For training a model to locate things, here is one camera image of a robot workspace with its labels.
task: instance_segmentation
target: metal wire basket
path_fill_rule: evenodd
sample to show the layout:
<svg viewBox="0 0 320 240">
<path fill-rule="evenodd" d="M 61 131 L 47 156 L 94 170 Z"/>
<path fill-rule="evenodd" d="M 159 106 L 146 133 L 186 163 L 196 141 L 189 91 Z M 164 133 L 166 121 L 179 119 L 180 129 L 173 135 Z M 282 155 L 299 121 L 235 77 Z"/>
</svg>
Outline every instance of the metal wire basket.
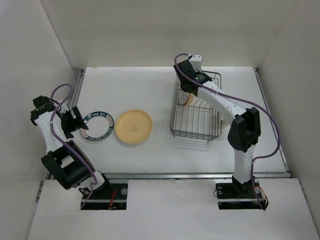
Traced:
<svg viewBox="0 0 320 240">
<path fill-rule="evenodd" d="M 212 74 L 212 80 L 221 89 L 221 75 L 217 72 L 203 71 Z M 188 105 L 179 103 L 184 95 L 178 76 L 175 78 L 170 131 L 173 136 L 211 141 L 221 135 L 222 116 L 206 101 L 194 97 Z"/>
</svg>

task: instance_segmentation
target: white table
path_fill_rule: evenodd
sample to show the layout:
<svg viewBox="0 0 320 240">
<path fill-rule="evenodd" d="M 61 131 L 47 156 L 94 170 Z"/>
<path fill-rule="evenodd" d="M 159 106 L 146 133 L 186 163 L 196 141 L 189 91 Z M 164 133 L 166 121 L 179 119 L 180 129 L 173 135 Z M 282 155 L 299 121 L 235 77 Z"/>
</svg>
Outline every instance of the white table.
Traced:
<svg viewBox="0 0 320 240">
<path fill-rule="evenodd" d="M 261 179 L 263 210 L 219 210 L 212 180 L 131 180 L 127 210 L 79 210 L 47 180 L 28 240 L 318 240 L 297 179 Z"/>
<path fill-rule="evenodd" d="M 222 89 L 233 96 L 265 106 L 252 67 L 204 67 L 221 73 Z M 173 67 L 88 67 L 77 106 L 86 116 L 104 111 L 116 120 L 130 109 L 146 111 L 152 118 L 150 137 L 142 144 L 128 145 L 113 132 L 107 139 L 89 142 L 76 132 L 74 141 L 103 173 L 232 173 L 234 151 L 223 125 L 222 135 L 210 143 L 196 144 L 173 137 L 169 130 L 176 73 Z M 276 137 L 269 118 L 261 113 L 261 131 L 255 156 L 271 153 Z M 255 172 L 285 172 L 280 152 L 257 161 Z"/>
</svg>

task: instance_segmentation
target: white wall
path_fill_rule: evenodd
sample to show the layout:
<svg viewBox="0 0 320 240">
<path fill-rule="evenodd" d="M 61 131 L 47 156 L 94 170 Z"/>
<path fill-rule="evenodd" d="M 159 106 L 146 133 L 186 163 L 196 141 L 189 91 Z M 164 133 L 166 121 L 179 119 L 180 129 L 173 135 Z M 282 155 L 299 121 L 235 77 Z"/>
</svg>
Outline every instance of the white wall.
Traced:
<svg viewBox="0 0 320 240">
<path fill-rule="evenodd" d="M 302 182 L 319 231 L 319 0 L 299 0 L 259 74 L 271 111 L 281 127 L 289 168 Z"/>
<path fill-rule="evenodd" d="M 73 72 L 39 0 L 0 4 L 0 235 L 23 240 L 31 224 L 45 143 L 32 100 Z"/>
<path fill-rule="evenodd" d="M 260 66 L 297 0 L 41 0 L 74 67 Z"/>
</svg>

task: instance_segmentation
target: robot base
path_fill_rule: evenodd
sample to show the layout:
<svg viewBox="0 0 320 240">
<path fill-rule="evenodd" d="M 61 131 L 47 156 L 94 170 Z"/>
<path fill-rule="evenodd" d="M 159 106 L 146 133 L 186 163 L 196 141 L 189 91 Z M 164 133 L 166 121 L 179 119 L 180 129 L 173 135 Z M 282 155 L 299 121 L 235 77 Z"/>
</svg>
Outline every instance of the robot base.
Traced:
<svg viewBox="0 0 320 240">
<path fill-rule="evenodd" d="M 255 182 L 254 186 L 254 190 L 259 197 L 262 209 L 265 210 L 269 204 L 268 200 L 262 195 L 260 188 L 258 188 L 259 183 Z M 215 187 L 216 196 L 218 198 L 218 207 L 220 210 L 261 209 L 252 188 L 251 181 L 241 184 L 232 177 L 232 182 L 230 180 L 217 180 Z"/>
</svg>

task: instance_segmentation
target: metal wire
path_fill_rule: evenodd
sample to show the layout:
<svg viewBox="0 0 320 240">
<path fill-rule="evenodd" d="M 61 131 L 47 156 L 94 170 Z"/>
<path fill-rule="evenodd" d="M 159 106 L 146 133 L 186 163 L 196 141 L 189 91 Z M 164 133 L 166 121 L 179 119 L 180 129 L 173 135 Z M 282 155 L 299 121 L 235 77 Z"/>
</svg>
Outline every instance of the metal wire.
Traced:
<svg viewBox="0 0 320 240">
<path fill-rule="evenodd" d="M 212 80 L 221 89 L 221 75 L 218 72 L 203 71 L 212 74 Z M 222 133 L 221 115 L 206 101 L 195 97 L 188 106 L 179 104 L 182 93 L 180 80 L 175 78 L 170 131 L 173 136 L 212 141 Z"/>
</svg>

